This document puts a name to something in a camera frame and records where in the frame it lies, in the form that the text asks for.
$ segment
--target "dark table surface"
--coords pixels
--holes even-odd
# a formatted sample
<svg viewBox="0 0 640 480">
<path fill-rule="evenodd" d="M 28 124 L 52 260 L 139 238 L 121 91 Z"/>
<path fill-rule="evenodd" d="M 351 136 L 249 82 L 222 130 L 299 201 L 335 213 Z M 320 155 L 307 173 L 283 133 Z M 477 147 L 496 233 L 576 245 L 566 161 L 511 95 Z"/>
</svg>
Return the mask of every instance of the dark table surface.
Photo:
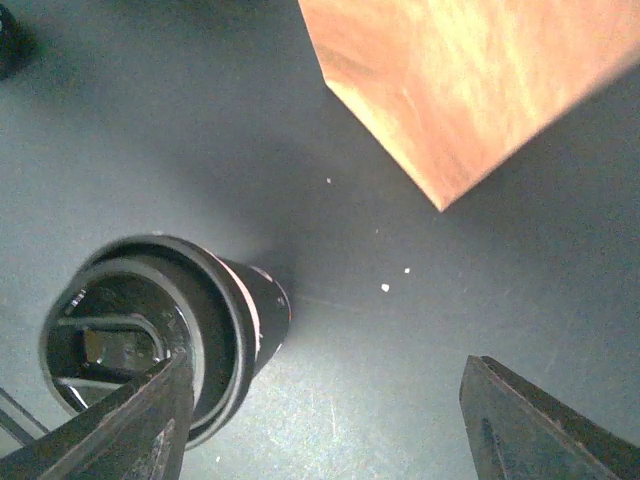
<svg viewBox="0 0 640 480">
<path fill-rule="evenodd" d="M 439 214 L 324 87 L 293 0 L 5 3 L 39 48 L 0 86 L 0 381 L 45 425 L 48 308 L 162 231 L 294 303 L 185 479 L 474 478 L 469 354 L 640 443 L 638 69 Z"/>
</svg>

